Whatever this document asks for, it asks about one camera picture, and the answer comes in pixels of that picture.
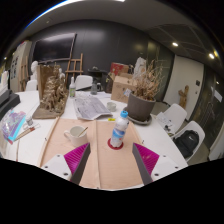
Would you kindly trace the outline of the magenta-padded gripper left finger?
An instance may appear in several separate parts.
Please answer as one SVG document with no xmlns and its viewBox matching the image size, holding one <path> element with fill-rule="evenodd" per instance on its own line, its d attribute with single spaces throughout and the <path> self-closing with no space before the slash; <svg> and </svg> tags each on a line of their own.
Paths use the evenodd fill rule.
<svg viewBox="0 0 224 224">
<path fill-rule="evenodd" d="M 78 185 L 90 155 L 90 144 L 81 145 L 65 155 L 56 154 L 42 169 Z"/>
</svg>

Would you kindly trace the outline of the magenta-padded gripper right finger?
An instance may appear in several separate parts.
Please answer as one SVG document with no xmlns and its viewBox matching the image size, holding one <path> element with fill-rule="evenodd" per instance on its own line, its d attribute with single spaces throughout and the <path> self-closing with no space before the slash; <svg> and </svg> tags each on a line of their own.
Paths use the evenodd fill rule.
<svg viewBox="0 0 224 224">
<path fill-rule="evenodd" d="M 133 144 L 132 153 L 144 185 L 159 180 L 180 169 L 167 155 L 158 155 L 140 144 Z"/>
</svg>

